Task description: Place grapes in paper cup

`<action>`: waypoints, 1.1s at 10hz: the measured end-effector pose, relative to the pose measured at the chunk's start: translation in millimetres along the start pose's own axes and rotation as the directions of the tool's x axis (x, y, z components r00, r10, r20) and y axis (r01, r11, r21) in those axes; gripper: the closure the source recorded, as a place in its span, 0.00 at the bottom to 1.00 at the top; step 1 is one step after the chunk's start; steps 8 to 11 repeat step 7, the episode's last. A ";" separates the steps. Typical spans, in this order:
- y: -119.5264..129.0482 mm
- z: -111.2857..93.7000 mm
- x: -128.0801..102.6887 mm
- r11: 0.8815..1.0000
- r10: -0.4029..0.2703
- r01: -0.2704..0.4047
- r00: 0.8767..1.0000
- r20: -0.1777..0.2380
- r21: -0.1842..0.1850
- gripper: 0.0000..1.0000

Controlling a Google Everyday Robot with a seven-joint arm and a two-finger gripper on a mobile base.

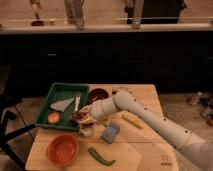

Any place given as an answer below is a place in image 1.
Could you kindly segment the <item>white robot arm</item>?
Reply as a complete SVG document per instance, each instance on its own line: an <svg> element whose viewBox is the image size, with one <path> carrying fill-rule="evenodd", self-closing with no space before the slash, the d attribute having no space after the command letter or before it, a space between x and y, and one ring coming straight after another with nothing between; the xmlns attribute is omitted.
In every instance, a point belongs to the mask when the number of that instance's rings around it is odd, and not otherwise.
<svg viewBox="0 0 213 171"><path fill-rule="evenodd" d="M203 171L213 171L213 143L142 105L131 93L119 90L80 109L86 115L81 124L101 121L120 111L128 111L151 127L167 143Z"/></svg>

